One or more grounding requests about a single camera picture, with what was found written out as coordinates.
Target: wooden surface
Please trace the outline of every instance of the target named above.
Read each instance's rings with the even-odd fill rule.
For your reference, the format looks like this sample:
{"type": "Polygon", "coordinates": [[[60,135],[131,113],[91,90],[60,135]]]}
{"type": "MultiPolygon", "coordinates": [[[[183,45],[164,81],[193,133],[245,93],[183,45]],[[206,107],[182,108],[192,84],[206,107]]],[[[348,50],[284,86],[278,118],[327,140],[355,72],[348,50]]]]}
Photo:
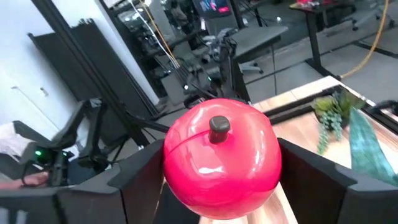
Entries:
{"type": "MultiPolygon", "coordinates": [[[[321,80],[309,83],[286,93],[277,95],[273,98],[253,105],[259,111],[268,111],[276,107],[291,103],[306,96],[318,93],[324,89],[335,85],[342,85],[339,81],[332,77],[325,77],[321,80]]],[[[363,98],[360,94],[348,88],[355,95],[363,98]]],[[[389,160],[395,172],[398,172],[398,137],[388,131],[386,128],[369,118],[380,146],[384,154],[389,160]]],[[[318,121],[314,113],[305,114],[303,116],[290,119],[274,126],[274,131],[278,137],[284,138],[312,152],[317,151],[318,144],[318,121]]],[[[343,166],[351,167],[351,156],[349,151],[349,127],[343,132],[343,139],[335,141],[330,138],[330,144],[327,152],[323,155],[332,161],[343,166]]],[[[256,211],[251,214],[235,220],[209,220],[202,217],[200,224],[265,224],[265,223],[297,223],[293,211],[287,201],[285,193],[280,186],[277,186],[274,194],[270,199],[256,211]]]]}

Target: screen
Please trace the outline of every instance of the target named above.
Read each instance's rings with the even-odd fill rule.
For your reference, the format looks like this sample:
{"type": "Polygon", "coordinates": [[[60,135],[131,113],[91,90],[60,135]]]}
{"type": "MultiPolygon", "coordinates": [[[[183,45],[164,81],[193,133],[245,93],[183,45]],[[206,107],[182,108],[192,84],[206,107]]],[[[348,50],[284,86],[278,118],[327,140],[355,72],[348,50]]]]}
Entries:
{"type": "Polygon", "coordinates": [[[227,0],[194,0],[199,15],[205,19],[228,16],[231,9],[227,0]]]}

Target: apple-shaped lid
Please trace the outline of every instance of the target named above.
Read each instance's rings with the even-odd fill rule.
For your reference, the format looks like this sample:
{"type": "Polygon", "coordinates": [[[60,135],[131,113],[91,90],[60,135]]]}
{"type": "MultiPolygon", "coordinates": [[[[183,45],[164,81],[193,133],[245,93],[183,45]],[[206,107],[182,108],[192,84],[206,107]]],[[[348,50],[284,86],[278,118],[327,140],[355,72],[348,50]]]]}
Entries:
{"type": "Polygon", "coordinates": [[[175,196],[208,218],[238,218],[260,207],[281,170],[269,119],[234,100],[208,100],[170,127],[164,173],[175,196]]]}

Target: succulent plant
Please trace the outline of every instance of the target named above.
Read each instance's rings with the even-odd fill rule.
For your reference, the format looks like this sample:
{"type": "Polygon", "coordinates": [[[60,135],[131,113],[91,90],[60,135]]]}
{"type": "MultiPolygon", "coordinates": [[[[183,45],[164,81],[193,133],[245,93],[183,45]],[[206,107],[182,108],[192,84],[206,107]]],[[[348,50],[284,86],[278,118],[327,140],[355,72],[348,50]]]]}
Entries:
{"type": "Polygon", "coordinates": [[[362,99],[349,91],[334,92],[331,96],[319,97],[314,100],[312,107],[320,122],[319,154],[323,154],[328,147],[329,130],[331,129],[337,140],[340,141],[343,137],[342,121],[349,119],[351,108],[361,108],[364,104],[362,99]]]}

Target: black stem knob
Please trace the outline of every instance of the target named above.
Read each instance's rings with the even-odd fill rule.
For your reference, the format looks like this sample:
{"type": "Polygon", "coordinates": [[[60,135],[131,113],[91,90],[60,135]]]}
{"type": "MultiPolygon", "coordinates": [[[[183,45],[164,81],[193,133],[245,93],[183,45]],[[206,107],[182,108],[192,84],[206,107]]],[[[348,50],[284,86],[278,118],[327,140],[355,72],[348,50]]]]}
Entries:
{"type": "Polygon", "coordinates": [[[231,124],[226,117],[214,116],[210,119],[209,124],[209,140],[211,143],[218,144],[227,139],[228,131],[231,129],[231,124]]]}

